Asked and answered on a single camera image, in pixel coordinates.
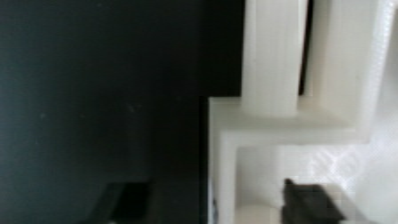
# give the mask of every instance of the white surface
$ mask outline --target white surface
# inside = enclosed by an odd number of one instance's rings
[[[308,94],[296,116],[252,116],[239,98],[211,99],[218,224],[273,223],[260,221],[262,208],[280,207],[285,177],[328,186],[346,223],[398,223],[398,22],[379,87],[395,2],[314,3]],[[259,104],[282,100],[260,99]]]
[[[246,0],[241,104],[255,116],[296,113],[305,4],[307,0]]]

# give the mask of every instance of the black object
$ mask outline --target black object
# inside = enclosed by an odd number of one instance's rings
[[[108,184],[90,218],[81,224],[147,223],[154,208],[150,198],[148,183]]]
[[[344,216],[319,185],[283,181],[282,224],[337,224]]]

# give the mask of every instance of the dark background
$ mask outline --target dark background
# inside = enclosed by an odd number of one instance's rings
[[[0,223],[76,224],[106,184],[147,180],[161,223],[204,221],[241,17],[243,0],[0,0]]]

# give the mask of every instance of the black surface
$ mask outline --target black surface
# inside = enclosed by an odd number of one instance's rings
[[[239,93],[241,16],[241,0],[0,0],[0,223],[79,223],[148,179],[161,223],[204,222],[200,102]]]
[[[294,184],[289,179],[283,183],[283,224],[337,224],[344,216],[331,203],[324,190],[315,184]]]

